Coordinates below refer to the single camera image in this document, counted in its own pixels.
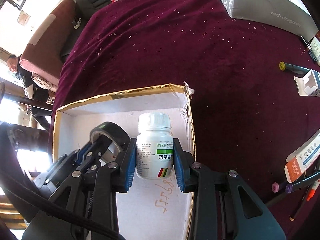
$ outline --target gray box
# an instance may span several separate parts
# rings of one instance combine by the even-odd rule
[[[310,41],[318,28],[301,0],[221,0],[232,18],[266,23]]]

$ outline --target burgundy velvet cloth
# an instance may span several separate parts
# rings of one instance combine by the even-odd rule
[[[320,99],[298,96],[280,61],[319,69],[299,38],[231,19],[220,0],[121,0],[98,11],[63,66],[54,110],[95,95],[186,81],[197,161],[234,169],[266,201],[287,155],[319,128]],[[287,236],[312,209],[288,218],[302,191],[271,208]]]

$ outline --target handwritten number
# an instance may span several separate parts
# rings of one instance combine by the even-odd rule
[[[171,188],[174,188],[174,185],[170,181],[167,181],[166,179],[163,180],[163,183],[168,184]]]
[[[162,187],[162,186],[160,186],[158,184],[155,184],[155,185],[157,185],[157,186],[163,188],[164,190],[168,191],[169,192],[168,195],[170,195],[172,193],[172,188],[170,188],[170,187],[169,188],[164,188],[164,187]]]
[[[165,200],[168,200],[168,197],[167,197],[166,195],[164,195],[164,192],[163,192],[163,191],[161,191],[160,196],[161,196],[161,197],[165,197]]]
[[[166,209],[164,206],[157,205],[157,202],[158,202],[158,200],[156,200],[155,206],[156,206],[156,207],[162,207],[162,208],[164,209],[164,210],[163,210],[163,214],[164,214],[165,212],[167,212],[167,209]]]
[[[166,201],[163,201],[162,198],[160,198],[159,202],[164,203],[165,206],[168,204]]]

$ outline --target white box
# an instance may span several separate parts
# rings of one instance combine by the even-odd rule
[[[232,18],[266,23],[310,41],[318,32],[301,0],[221,0]]]
[[[53,134],[53,158],[81,148],[89,140],[90,131],[109,121],[122,127],[130,138],[137,137],[139,115],[158,111],[169,114],[171,132],[179,138],[183,150],[195,156],[195,138],[190,108],[193,90],[186,86],[162,85],[126,90],[81,100],[57,110]],[[130,240],[185,240],[190,226],[193,193],[184,194],[174,175],[167,204],[160,202],[163,180],[147,180],[134,176],[126,194],[117,193],[120,234]]]
[[[320,97],[320,73],[310,70],[302,78],[293,77],[296,81],[299,96]]]
[[[291,153],[286,161],[284,172],[288,182],[297,180],[320,155],[320,130],[308,141]]]

